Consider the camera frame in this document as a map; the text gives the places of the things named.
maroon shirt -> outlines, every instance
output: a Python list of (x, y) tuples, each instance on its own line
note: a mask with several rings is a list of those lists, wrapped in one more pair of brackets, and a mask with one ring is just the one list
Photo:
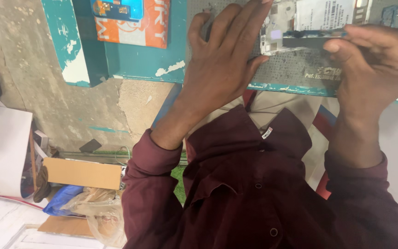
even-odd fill
[(162, 149), (147, 130), (123, 178), (125, 248), (398, 248), (386, 158), (354, 169), (325, 155), (324, 200), (304, 179), (312, 144), (303, 124), (284, 109), (270, 127), (263, 139), (240, 105), (194, 132), (184, 207), (170, 176), (182, 146)]

repair mat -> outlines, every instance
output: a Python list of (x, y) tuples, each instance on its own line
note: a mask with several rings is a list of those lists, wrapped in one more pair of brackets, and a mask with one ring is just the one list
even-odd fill
[[(194, 15), (204, 9), (211, 9), (211, 19), (203, 28), (203, 35), (214, 17), (228, 4), (238, 3), (244, 5), (248, 0), (187, 0), (187, 31), (190, 28)], [(373, 0), (369, 23), (379, 24), (382, 10), (391, 5), (398, 5), (398, 0)], [(186, 61), (191, 60), (191, 47), (187, 42)], [(260, 55), (259, 38), (255, 42), (251, 57)], [(341, 81), (340, 65), (329, 59), (329, 53), (325, 50), (305, 48), (299, 51), (286, 52), (273, 55), (260, 66), (253, 78), (254, 82), (265, 84), (283, 84), (291, 86), (317, 87), (327, 90), (335, 90)]]

man's left hand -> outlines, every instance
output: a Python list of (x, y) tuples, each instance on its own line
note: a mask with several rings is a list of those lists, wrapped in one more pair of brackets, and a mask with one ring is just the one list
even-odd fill
[(213, 21), (210, 39), (201, 38), (209, 12), (197, 14), (188, 31), (193, 55), (179, 99), (206, 116), (240, 97), (268, 56), (248, 61), (272, 1), (251, 0), (244, 7), (232, 3)]

cracked floor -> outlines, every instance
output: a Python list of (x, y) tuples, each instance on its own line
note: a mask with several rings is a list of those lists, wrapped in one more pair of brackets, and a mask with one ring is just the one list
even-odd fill
[(32, 112), (50, 144), (66, 151), (93, 138), (101, 150), (132, 147), (173, 86), (112, 78), (90, 89), (67, 85), (41, 0), (0, 0), (0, 84), (3, 104)]

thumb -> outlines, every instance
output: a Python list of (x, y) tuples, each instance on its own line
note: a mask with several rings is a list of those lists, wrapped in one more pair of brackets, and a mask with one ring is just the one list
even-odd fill
[(325, 42), (323, 49), (330, 52), (332, 58), (342, 64), (342, 69), (347, 74), (368, 69), (372, 70), (362, 52), (351, 42), (332, 39)]
[(247, 67), (246, 67), (246, 72), (245, 72), (245, 77), (244, 80), (242, 81), (243, 84), (248, 86), (248, 84), (251, 82), (253, 79), (254, 75), (257, 72), (257, 69), (265, 62), (267, 62), (270, 59), (269, 56), (267, 55), (261, 55), (257, 56), (251, 60), (248, 61)]

